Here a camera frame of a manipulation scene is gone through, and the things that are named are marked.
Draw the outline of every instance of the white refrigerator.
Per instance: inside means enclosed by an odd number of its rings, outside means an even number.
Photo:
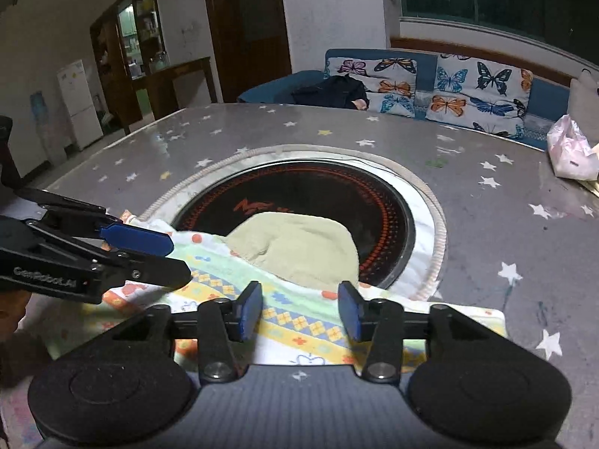
[[[83,62],[79,60],[59,70],[58,82],[71,117],[77,146],[81,150],[103,135],[92,94],[89,92]]]

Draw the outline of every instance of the plastic bag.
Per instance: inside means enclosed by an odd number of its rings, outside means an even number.
[[[589,146],[576,121],[564,115],[547,133],[547,148],[556,177],[596,181],[599,156]]]

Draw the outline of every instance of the doorway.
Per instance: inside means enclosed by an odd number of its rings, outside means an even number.
[[[223,100],[291,74],[283,0],[206,0]]]

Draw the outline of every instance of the blue sofa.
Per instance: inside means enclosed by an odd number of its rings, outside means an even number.
[[[415,98],[416,119],[426,119],[426,109],[435,85],[437,54],[394,49],[329,49],[325,54],[325,69],[331,57],[348,57],[360,60],[394,57],[414,59],[418,64]],[[238,101],[292,104],[294,102],[291,96],[292,91],[317,84],[324,79],[324,71],[304,70],[296,72],[290,76],[281,77],[248,89],[239,96]],[[524,136],[516,141],[534,146],[540,150],[546,150],[547,132],[553,123],[566,114],[569,95],[569,88],[541,77],[535,77],[532,81],[530,101],[524,118]]]

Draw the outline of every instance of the table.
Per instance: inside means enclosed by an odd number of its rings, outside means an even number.
[[[599,199],[556,179],[545,153],[393,115],[211,104],[132,133],[49,190],[115,215],[124,209],[142,214],[209,163],[284,143],[368,151],[423,179],[447,218],[442,299],[501,309],[516,343],[542,356],[546,351],[537,346],[553,348],[550,362],[566,374],[574,396],[559,441],[567,448],[596,447]],[[555,353],[558,333],[562,356]]]

